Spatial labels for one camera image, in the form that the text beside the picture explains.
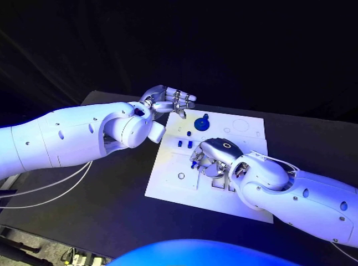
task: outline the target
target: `white panel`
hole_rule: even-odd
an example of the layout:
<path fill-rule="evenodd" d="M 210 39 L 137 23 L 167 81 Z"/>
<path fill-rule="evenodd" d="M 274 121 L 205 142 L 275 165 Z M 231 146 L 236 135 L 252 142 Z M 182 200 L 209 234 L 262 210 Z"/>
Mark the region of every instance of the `white panel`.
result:
<path fill-rule="evenodd" d="M 255 211 L 247 207 L 234 189 L 228 189 L 228 178 L 222 177 L 213 180 L 215 186 L 222 187 L 223 184 L 223 189 L 212 187 L 212 179 L 199 175 L 198 170 L 190 169 L 192 163 L 189 161 L 189 156 L 199 143 L 216 137 L 231 140 L 245 153 L 255 150 L 267 154 L 262 119 L 196 110 L 186 110 L 186 114 L 187 119 L 182 119 L 173 113 L 169 115 L 166 134 L 160 143 L 144 195 L 273 223 L 270 212 Z M 198 131 L 193 123 L 205 114 L 208 114 L 210 127 L 206 131 Z M 192 141 L 192 148 L 187 148 L 189 141 Z M 185 174 L 182 180 L 177 177 L 180 173 Z"/>

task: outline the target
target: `table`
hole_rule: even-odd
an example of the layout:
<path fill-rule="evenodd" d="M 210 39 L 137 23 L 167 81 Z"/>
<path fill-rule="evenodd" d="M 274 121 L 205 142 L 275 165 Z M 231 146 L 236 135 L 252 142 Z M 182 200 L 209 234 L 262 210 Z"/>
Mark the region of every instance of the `table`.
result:
<path fill-rule="evenodd" d="M 137 99 L 94 91 L 82 105 Z M 356 124 L 208 105 L 196 105 L 196 109 L 261 117 L 268 155 L 358 187 Z M 157 120 L 166 121 L 167 115 Z M 238 244 L 303 265 L 356 265 L 329 242 L 277 219 L 267 224 L 144 197 L 157 149 L 159 145 L 146 140 L 135 149 L 95 160 L 81 184 L 62 198 L 39 207 L 6 209 L 0 225 L 112 258 L 157 241 L 196 238 Z M 32 171 L 20 191 L 60 180 L 79 168 Z M 14 197 L 8 206 L 46 201 L 78 179 L 79 175 L 46 190 Z M 343 250 L 358 259 L 358 249 Z"/>

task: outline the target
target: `dark background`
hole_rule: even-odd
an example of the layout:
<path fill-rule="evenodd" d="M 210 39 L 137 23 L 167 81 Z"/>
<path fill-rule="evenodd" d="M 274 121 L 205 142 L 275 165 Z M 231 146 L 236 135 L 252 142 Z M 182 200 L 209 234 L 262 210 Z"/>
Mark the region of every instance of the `dark background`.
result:
<path fill-rule="evenodd" d="M 0 126 L 159 84 L 202 104 L 358 123 L 358 7 L 0 1 Z"/>

